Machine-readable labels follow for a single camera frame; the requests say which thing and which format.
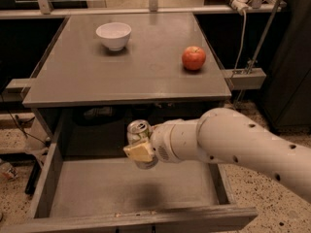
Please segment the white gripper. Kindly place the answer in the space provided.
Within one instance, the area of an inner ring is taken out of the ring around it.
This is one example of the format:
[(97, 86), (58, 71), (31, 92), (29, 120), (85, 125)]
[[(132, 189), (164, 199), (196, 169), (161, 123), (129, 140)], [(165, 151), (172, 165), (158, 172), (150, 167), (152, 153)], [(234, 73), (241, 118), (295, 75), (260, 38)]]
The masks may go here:
[(180, 163), (199, 159), (199, 146), (196, 139), (197, 119), (168, 120), (154, 128), (149, 140), (125, 146), (126, 156), (138, 162), (151, 162), (156, 157), (166, 163)]

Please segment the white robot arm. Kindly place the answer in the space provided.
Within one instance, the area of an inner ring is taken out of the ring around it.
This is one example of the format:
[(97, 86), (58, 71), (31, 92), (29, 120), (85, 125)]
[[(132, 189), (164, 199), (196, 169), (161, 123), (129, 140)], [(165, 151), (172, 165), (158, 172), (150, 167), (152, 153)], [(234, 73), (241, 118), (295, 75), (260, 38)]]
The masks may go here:
[(123, 151), (140, 167), (186, 160), (235, 164), (311, 202), (311, 149), (284, 140), (231, 109), (216, 108), (198, 119), (154, 126), (135, 120), (128, 125), (127, 139)]

